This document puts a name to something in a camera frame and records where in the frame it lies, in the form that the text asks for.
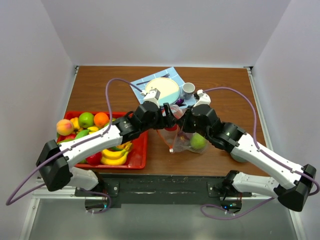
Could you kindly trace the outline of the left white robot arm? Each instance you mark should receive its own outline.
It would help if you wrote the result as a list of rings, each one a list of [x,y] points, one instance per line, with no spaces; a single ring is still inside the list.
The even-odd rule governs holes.
[[[99,196],[104,184],[94,173],[75,168],[76,164],[104,149],[135,140],[145,131],[171,128],[176,123],[168,103],[159,107],[147,101],[95,133],[60,144],[55,140],[46,142],[36,166],[50,192],[74,186]]]

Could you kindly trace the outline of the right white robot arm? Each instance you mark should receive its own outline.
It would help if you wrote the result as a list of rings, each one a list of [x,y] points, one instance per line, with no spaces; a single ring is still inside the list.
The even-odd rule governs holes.
[[[257,193],[277,199],[284,207],[301,212],[311,194],[317,170],[310,164],[291,162],[263,145],[244,129],[223,122],[207,104],[188,107],[177,125],[186,133],[198,133],[217,149],[226,151],[237,161],[252,163],[268,174],[250,175],[231,170],[218,189],[227,196]]]

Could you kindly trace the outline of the clear orange zip top bag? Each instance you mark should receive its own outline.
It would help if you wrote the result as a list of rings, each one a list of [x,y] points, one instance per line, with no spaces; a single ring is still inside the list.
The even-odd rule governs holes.
[[[205,148],[201,150],[194,150],[191,148],[190,140],[194,133],[187,133],[180,129],[177,125],[176,131],[166,131],[165,129],[159,129],[156,131],[159,137],[168,146],[170,153],[180,153],[183,151],[190,151],[193,153],[202,154],[207,146],[208,141],[206,140]]]

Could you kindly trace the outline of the red apple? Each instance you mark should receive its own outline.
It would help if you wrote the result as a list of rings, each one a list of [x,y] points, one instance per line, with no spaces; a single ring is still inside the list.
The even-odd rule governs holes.
[[[174,131],[177,130],[177,128],[178,128],[178,126],[175,124],[172,127],[166,127],[165,130],[168,131],[168,132],[174,132]]]

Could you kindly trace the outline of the orange fruit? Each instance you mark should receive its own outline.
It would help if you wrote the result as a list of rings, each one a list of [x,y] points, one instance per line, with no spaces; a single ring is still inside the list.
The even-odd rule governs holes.
[[[101,129],[110,122],[110,118],[105,112],[98,112],[94,115],[93,121],[94,124]]]

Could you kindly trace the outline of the red pomegranate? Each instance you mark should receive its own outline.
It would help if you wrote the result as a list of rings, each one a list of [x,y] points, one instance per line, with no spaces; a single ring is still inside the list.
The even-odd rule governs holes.
[[[86,163],[91,166],[97,166],[101,164],[102,153],[97,152],[86,158]]]

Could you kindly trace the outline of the green lime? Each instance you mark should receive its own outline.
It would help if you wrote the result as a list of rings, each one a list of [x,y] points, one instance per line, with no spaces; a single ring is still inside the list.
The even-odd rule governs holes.
[[[198,133],[194,133],[190,139],[190,147],[194,150],[202,150],[207,145],[207,140]]]

